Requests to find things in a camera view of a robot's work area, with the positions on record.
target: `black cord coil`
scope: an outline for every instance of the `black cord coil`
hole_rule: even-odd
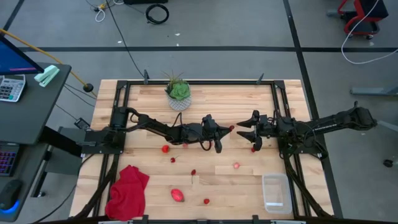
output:
[[[151,10],[153,10],[154,8],[156,8],[156,7],[159,7],[159,8],[163,9],[166,12],[166,18],[164,18],[161,21],[157,21],[154,18],[152,18],[152,16],[149,15],[149,12]],[[148,23],[155,24],[155,25],[159,25],[159,24],[162,24],[162,23],[166,22],[167,19],[169,19],[169,15],[170,15],[169,14],[169,10],[165,6],[163,6],[161,4],[153,4],[153,5],[149,6],[147,8],[147,10],[145,11],[145,16],[146,16],[146,18],[148,20]]]

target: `white cable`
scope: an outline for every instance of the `white cable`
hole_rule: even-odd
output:
[[[395,54],[396,52],[398,52],[398,49],[397,49],[397,50],[395,50],[395,51],[393,51],[393,52],[391,52],[391,53],[389,53],[389,54],[387,54],[387,55],[385,55],[385,56],[383,56],[383,57],[375,58],[375,59],[368,60],[368,61],[365,61],[365,62],[353,62],[353,61],[351,61],[350,59],[348,59],[347,56],[344,54],[343,47],[344,47],[344,45],[346,44],[348,38],[350,37],[350,35],[352,34],[352,32],[355,30],[355,28],[356,28],[362,21],[364,21],[364,20],[368,17],[368,15],[370,15],[370,13],[371,13],[371,12],[373,11],[373,9],[377,6],[377,4],[379,3],[379,1],[380,1],[380,0],[377,0],[376,3],[374,4],[374,6],[372,7],[372,9],[368,12],[368,14],[367,14],[363,19],[361,19],[360,22],[357,23],[357,24],[354,26],[354,28],[351,29],[351,31],[350,31],[349,34],[347,35],[346,39],[344,40],[343,45],[341,46],[341,53],[343,54],[344,58],[345,58],[349,63],[353,63],[353,64],[355,64],[355,65],[363,65],[363,64],[366,64],[366,63],[370,63],[370,62],[374,62],[374,61],[377,61],[377,60],[386,58],[386,57],[391,56],[391,55]]]
[[[121,3],[117,3],[116,0],[113,0],[113,3],[115,3],[115,4],[124,4],[124,1],[122,0]]]
[[[96,22],[102,22],[104,19],[105,19],[105,12],[102,10],[102,9],[98,9],[99,11],[97,12],[97,15],[95,16],[95,21]],[[104,17],[102,18],[102,19],[100,19],[100,20],[98,20],[98,15],[100,14],[100,13],[103,13],[104,14]]]

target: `succulent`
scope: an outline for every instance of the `succulent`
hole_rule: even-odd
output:
[[[179,78],[182,73],[176,77],[174,76],[174,74],[172,76],[168,75],[167,73],[165,74],[170,79],[170,82],[167,85],[165,91],[171,98],[176,100],[184,100],[191,95],[187,81]]]

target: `potted plant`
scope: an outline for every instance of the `potted plant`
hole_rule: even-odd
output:
[[[192,102],[191,89],[188,82],[179,78],[182,73],[176,77],[173,72],[171,76],[167,73],[165,74],[170,80],[165,89],[170,107],[177,111],[187,109]]]

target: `red chair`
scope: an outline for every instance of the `red chair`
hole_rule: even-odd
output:
[[[355,11],[342,11],[341,9],[347,3],[348,0],[343,0],[337,9],[337,13],[340,17],[346,21],[344,32],[349,34],[354,26],[363,19],[373,8],[377,0],[354,0]],[[376,7],[372,12],[365,18],[351,33],[353,35],[365,35],[368,40],[373,38],[374,34],[380,31],[377,22],[386,18],[388,12],[383,0],[379,0]]]

